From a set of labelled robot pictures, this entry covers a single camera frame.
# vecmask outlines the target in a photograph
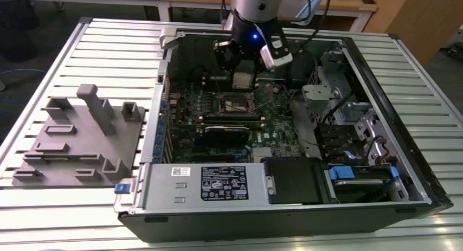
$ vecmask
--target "aluminum extrusion table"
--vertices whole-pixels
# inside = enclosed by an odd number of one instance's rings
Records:
[[[77,26],[0,148],[0,250],[463,250],[463,117],[401,40],[386,34],[321,31],[350,36],[363,53],[455,206],[421,220],[369,234],[219,242],[147,244],[121,224],[113,189],[19,190],[12,175],[49,117],[51,96],[74,96],[82,83],[99,86],[111,105],[137,101],[150,109],[165,27],[218,30],[213,24],[87,19]],[[286,29],[291,34],[310,30]],[[85,104],[77,97],[74,104]],[[143,133],[138,149],[143,148]],[[141,154],[135,156],[137,175]],[[123,203],[131,201],[125,196]]]

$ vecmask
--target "power supply label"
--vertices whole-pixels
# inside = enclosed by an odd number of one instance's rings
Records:
[[[246,167],[202,167],[202,199],[205,201],[250,199]]]

